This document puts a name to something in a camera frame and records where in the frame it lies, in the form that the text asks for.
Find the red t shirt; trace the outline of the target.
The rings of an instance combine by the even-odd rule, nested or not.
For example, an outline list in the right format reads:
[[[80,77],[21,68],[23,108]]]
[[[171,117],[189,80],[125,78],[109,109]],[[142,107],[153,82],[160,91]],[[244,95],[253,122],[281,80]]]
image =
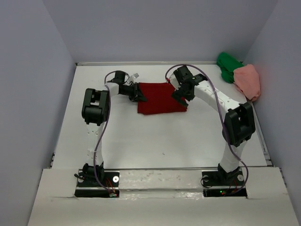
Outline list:
[[[186,112],[187,108],[172,98],[174,88],[168,83],[139,83],[146,101],[138,101],[137,112],[143,115]]]

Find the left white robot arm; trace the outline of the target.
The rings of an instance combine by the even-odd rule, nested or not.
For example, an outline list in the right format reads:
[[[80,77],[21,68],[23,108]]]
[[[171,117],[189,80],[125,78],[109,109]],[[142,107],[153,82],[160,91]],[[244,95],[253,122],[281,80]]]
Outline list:
[[[110,118],[111,98],[124,95],[132,102],[145,102],[146,97],[136,82],[138,77],[138,73],[129,75],[125,71],[116,70],[105,75],[104,85],[99,90],[86,89],[81,116],[87,126],[87,158],[79,174],[81,180],[106,188],[103,182],[102,138]]]

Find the green t shirt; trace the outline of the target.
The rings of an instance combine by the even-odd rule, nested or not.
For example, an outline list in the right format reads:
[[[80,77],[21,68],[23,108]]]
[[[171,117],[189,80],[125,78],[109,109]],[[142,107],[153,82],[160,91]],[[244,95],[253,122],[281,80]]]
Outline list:
[[[234,70],[244,66],[240,61],[226,52],[218,55],[216,64],[221,70],[222,79],[230,84],[234,83]]]

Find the pink t shirt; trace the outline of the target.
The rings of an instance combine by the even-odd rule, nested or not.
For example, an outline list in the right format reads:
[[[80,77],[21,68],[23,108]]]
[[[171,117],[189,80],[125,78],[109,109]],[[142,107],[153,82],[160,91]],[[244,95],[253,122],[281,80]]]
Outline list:
[[[235,88],[248,100],[256,101],[261,95],[260,78],[252,64],[234,70]]]

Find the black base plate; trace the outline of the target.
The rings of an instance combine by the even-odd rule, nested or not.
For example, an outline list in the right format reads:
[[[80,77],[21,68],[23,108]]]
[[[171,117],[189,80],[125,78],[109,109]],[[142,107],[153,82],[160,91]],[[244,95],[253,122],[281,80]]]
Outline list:
[[[77,179],[74,195],[78,198],[119,198],[119,171],[105,171],[102,185],[94,175],[86,176],[81,170],[74,176]]]
[[[244,176],[240,170],[230,181],[222,182],[218,177],[218,171],[203,171],[200,183],[203,187],[203,196],[209,197],[247,197],[244,184]]]

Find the aluminium rail frame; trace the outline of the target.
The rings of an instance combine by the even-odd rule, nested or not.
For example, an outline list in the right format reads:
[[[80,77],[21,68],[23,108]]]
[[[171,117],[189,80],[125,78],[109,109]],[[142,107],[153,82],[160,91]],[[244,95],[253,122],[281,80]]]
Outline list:
[[[215,65],[215,61],[136,61],[136,62],[76,62],[76,66],[125,66],[125,65]]]

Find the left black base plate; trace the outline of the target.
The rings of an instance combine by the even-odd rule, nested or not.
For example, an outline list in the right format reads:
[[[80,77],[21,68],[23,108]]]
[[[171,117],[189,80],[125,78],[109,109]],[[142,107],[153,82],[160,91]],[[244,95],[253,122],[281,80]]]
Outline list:
[[[102,185],[94,175],[86,176],[81,170],[74,176],[77,179],[74,195],[78,198],[119,198],[119,171],[105,171]]]

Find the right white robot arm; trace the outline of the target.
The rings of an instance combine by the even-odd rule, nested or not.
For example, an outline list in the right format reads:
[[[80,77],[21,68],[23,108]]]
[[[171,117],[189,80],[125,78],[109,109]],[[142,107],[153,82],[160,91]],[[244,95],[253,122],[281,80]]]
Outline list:
[[[225,148],[217,170],[203,175],[205,188],[230,186],[241,176],[240,166],[245,166],[241,155],[248,140],[255,132],[253,108],[248,103],[240,103],[219,91],[200,71],[193,75],[190,65],[173,66],[174,72],[166,81],[174,87],[172,98],[184,107],[194,98],[199,98],[211,106],[218,114],[222,124],[222,136]]]

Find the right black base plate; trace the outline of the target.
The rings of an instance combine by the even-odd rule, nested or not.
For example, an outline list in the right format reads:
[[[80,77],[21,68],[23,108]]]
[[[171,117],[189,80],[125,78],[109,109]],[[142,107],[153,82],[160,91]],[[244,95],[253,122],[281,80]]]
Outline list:
[[[230,181],[222,182],[218,177],[218,171],[203,171],[200,183],[203,187],[203,196],[209,197],[247,197],[244,184],[244,176],[240,170]]]

